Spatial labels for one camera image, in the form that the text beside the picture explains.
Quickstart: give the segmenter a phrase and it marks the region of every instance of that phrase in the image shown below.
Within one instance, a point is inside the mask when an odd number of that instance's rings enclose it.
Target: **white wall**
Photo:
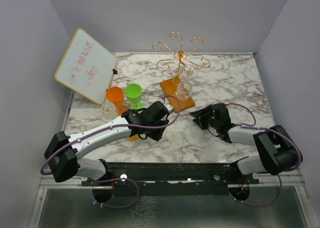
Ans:
[[[0,0],[1,227],[28,227],[70,94],[54,80],[69,42],[49,0]]]
[[[152,52],[180,31],[185,49],[257,52],[286,0],[50,0],[68,34],[83,28],[112,52]]]
[[[320,0],[288,0],[256,61],[276,122],[304,157],[301,170],[320,221]]]

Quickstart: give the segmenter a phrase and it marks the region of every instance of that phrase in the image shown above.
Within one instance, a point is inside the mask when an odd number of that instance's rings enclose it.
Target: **marble table surface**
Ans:
[[[176,61],[171,69],[159,71],[156,63],[170,59],[168,53],[116,53],[118,62],[111,86],[125,88],[138,83],[143,89],[143,103],[148,106],[164,96],[159,83],[175,76]],[[195,106],[180,113],[178,120],[164,131],[159,142],[146,140],[118,140],[86,155],[89,159],[105,159],[107,162],[155,162],[155,163],[229,163],[257,154],[254,146],[229,144],[201,130],[192,121],[189,112],[215,103],[239,103],[247,106],[256,116],[259,127],[272,126],[273,119],[264,92],[255,59],[244,55],[205,55],[211,66],[199,69],[191,80]],[[201,55],[191,55],[190,60],[199,64]],[[79,94],[71,102],[65,133],[84,132],[105,124],[100,105]],[[241,107],[229,106],[233,123],[252,123],[250,114]],[[172,120],[175,113],[169,116]]]

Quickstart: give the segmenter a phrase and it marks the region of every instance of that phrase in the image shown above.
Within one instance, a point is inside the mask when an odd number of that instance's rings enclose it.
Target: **green cup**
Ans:
[[[124,90],[126,98],[131,103],[130,109],[139,110],[145,108],[145,105],[141,103],[142,100],[142,88],[138,84],[129,84]]]

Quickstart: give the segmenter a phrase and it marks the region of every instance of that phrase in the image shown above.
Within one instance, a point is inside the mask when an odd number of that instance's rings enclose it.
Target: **orange wooden board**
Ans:
[[[180,81],[179,81],[179,79],[177,79],[177,81],[175,81],[176,84],[174,84],[173,79],[174,78],[171,78],[171,79],[167,79],[167,80],[160,82],[160,86],[166,95],[173,95],[173,96],[177,97],[177,85],[180,83]],[[169,100],[170,104],[174,106],[174,111],[177,113],[178,112],[178,103],[176,102],[176,100],[172,97],[168,97],[168,100]],[[195,106],[195,102],[191,98],[191,96],[187,100],[179,99],[179,101],[180,101],[181,111]]]

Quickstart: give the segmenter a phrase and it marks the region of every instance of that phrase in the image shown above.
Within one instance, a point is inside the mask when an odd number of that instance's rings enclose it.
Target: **orange cup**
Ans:
[[[123,90],[118,86],[110,87],[106,91],[106,98],[112,102],[118,111],[118,116],[121,116],[123,112],[128,110],[128,107],[124,105],[125,96]]]

